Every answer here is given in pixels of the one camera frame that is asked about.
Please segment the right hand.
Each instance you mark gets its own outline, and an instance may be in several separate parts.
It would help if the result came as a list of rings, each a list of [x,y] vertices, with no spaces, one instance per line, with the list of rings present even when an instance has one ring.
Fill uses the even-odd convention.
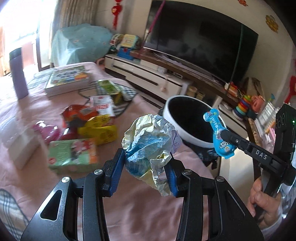
[[[263,218],[259,222],[259,227],[261,229],[272,226],[281,217],[281,198],[282,196],[280,192],[277,194],[276,198],[263,193],[261,178],[259,177],[255,180],[250,190],[247,208],[253,217],[256,215],[255,206],[260,207],[265,211]]]

